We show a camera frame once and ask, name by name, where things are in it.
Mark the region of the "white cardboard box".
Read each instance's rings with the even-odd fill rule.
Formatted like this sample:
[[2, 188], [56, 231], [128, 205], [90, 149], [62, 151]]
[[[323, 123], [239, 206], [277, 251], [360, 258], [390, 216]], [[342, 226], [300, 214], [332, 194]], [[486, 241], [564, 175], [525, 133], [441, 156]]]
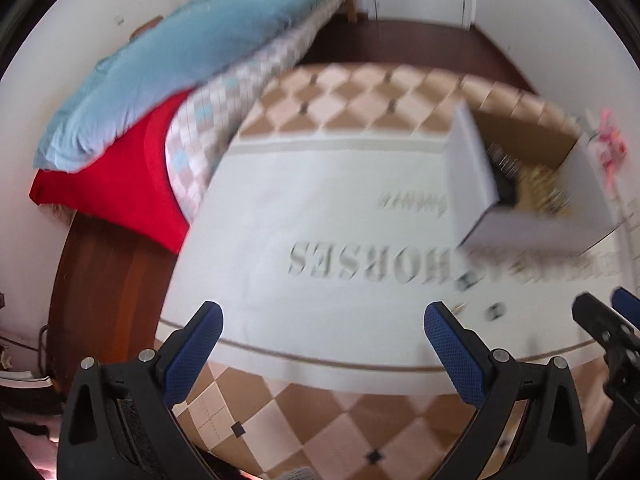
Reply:
[[[488, 155], [493, 145], [508, 162], [521, 165], [521, 177], [538, 166], [550, 170], [568, 206], [558, 214], [540, 211], [529, 184], [516, 193], [514, 205], [500, 203]], [[458, 246], [579, 255], [620, 225], [587, 142], [574, 134], [461, 103], [452, 116], [445, 157]]]

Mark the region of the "light blue duvet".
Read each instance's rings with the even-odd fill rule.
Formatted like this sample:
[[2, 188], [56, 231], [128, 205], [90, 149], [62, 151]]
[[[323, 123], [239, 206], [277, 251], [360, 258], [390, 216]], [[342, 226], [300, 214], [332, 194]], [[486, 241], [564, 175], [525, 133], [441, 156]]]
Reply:
[[48, 123], [35, 168], [83, 170], [155, 105], [265, 47], [322, 1], [191, 0], [96, 63]]

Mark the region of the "wooden bed frame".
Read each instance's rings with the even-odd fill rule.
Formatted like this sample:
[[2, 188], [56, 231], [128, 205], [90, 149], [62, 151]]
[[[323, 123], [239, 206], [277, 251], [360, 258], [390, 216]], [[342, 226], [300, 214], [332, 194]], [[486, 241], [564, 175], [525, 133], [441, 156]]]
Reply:
[[349, 21], [350, 24], [355, 24], [358, 22], [358, 12], [356, 9], [355, 0], [345, 0], [345, 11], [347, 21]]

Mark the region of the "small silver earring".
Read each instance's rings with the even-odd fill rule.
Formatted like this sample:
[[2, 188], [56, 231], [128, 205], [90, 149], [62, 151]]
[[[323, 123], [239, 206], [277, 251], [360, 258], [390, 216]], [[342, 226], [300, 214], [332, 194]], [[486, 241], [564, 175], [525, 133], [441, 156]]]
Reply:
[[462, 302], [461, 304], [455, 304], [453, 307], [450, 308], [450, 310], [452, 312], [460, 312], [463, 311], [466, 307], [466, 302]]

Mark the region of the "checkered bed sheet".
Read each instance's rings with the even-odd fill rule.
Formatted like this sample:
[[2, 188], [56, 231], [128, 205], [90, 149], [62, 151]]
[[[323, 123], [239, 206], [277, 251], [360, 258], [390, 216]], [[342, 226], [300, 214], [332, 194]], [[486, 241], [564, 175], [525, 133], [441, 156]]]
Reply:
[[346, 1], [322, 0], [300, 24], [210, 78], [179, 106], [168, 128], [165, 160], [186, 222], [198, 214], [222, 156], [269, 81], [302, 59], [321, 27]]

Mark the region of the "red blanket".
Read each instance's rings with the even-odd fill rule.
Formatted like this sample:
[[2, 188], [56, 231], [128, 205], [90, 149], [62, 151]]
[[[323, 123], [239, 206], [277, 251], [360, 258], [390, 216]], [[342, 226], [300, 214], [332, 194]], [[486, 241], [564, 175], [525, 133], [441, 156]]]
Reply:
[[161, 102], [77, 174], [39, 170], [29, 198], [112, 222], [177, 255], [189, 225], [169, 182], [165, 141], [188, 95], [178, 92]]

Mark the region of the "black smart band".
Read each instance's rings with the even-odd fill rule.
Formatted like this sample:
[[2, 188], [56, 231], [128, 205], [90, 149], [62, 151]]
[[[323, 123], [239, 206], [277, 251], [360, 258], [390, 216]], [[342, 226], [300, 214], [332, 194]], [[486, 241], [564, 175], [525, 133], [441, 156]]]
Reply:
[[520, 162], [508, 155], [489, 155], [488, 158], [498, 191], [498, 204], [514, 207], [518, 202]]

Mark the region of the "pink panther plush toy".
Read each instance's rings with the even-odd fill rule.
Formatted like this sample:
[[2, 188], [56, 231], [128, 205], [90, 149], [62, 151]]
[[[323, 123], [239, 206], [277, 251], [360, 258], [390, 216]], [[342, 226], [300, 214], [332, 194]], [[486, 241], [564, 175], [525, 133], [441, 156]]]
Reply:
[[612, 110], [602, 110], [596, 141], [606, 180], [612, 183], [628, 153], [626, 141], [616, 125]]

